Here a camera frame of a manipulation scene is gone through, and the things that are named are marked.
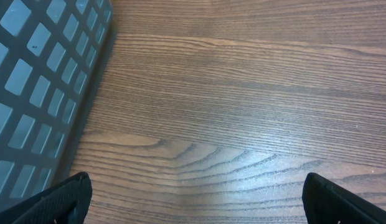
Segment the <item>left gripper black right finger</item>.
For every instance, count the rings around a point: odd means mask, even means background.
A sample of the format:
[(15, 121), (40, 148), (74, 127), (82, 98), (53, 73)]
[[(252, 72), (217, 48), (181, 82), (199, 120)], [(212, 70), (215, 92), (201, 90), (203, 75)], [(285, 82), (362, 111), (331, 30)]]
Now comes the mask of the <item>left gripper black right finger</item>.
[(306, 176), (302, 201), (309, 224), (386, 224), (385, 210), (314, 172)]

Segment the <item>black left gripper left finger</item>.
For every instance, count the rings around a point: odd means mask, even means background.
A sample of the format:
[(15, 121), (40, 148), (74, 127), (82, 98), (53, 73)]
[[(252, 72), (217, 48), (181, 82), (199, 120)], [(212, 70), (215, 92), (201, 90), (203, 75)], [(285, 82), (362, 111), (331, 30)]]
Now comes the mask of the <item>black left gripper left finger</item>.
[(0, 213), (0, 223), (82, 224), (92, 199), (92, 183), (86, 172), (63, 182)]

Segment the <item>grey plastic basket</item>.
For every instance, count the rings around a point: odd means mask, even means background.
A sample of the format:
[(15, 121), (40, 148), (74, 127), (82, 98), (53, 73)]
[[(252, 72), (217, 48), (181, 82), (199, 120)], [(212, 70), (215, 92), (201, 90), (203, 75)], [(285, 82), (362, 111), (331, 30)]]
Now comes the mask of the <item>grey plastic basket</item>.
[(112, 18), (110, 0), (0, 0), (0, 213), (68, 177)]

